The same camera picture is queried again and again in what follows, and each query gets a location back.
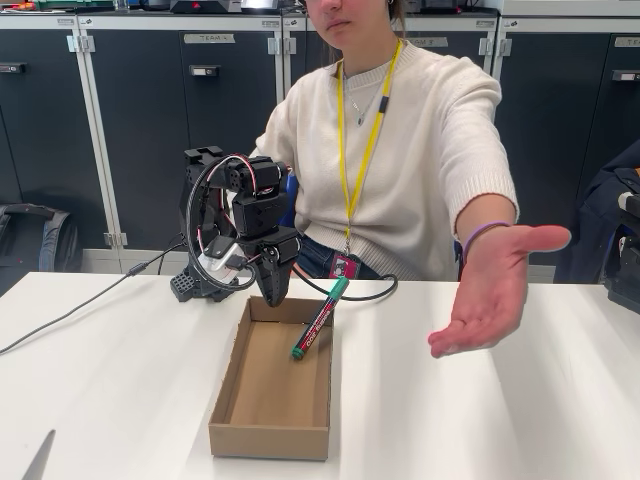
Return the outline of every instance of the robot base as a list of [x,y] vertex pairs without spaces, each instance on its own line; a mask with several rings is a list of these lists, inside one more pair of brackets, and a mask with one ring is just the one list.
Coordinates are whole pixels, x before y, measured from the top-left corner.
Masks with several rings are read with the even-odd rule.
[[[234,278],[231,285],[238,285],[238,279]],[[171,291],[179,302],[186,302],[192,298],[212,298],[214,302],[221,302],[233,293],[211,285],[191,264],[171,279]]]

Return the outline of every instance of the purple bracelet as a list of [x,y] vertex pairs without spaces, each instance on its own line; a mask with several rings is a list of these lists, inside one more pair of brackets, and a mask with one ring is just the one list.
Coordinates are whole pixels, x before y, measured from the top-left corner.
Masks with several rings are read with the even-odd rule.
[[469,255],[469,247],[473,244],[474,240],[476,240],[480,235],[482,235],[487,230],[491,230],[495,227],[510,227],[511,224],[507,222],[491,222],[485,223],[484,225],[480,225],[476,228],[471,235],[469,235],[469,239],[467,240],[467,244],[462,249],[462,263],[463,265],[467,263],[467,255]]

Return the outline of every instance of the table surface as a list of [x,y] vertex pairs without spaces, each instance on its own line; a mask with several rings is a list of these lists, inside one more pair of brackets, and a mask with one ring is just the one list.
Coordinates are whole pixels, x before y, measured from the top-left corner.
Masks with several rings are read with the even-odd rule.
[[[0,346],[117,279],[29,274],[0,298]],[[206,423],[258,291],[180,304],[168,283],[128,279],[0,357],[0,478],[20,479],[50,429],[44,480],[639,478],[640,317],[603,287],[531,285],[515,334],[440,360],[425,337],[456,284],[341,302],[330,458],[301,463],[210,455]],[[289,296],[321,298],[300,281]]]

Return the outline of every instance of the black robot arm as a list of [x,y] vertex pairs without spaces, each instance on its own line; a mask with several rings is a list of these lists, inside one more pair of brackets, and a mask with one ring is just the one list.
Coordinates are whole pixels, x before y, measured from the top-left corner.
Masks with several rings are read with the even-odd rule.
[[[297,231],[278,225],[288,208],[287,167],[268,157],[223,156],[216,147],[185,154],[189,166],[181,211],[189,265],[172,279],[174,293],[180,301],[221,301],[257,280],[267,304],[279,305],[300,249]],[[224,190],[237,194],[231,205],[235,226]],[[251,280],[239,284],[236,277],[243,269],[252,272]]]

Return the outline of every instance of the lips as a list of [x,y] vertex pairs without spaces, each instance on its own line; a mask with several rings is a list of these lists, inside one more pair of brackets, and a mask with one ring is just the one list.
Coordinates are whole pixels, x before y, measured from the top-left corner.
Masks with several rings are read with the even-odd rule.
[[347,25],[349,22],[348,20],[331,20],[328,24],[327,24],[327,30],[331,30],[334,27],[340,27],[343,25]]

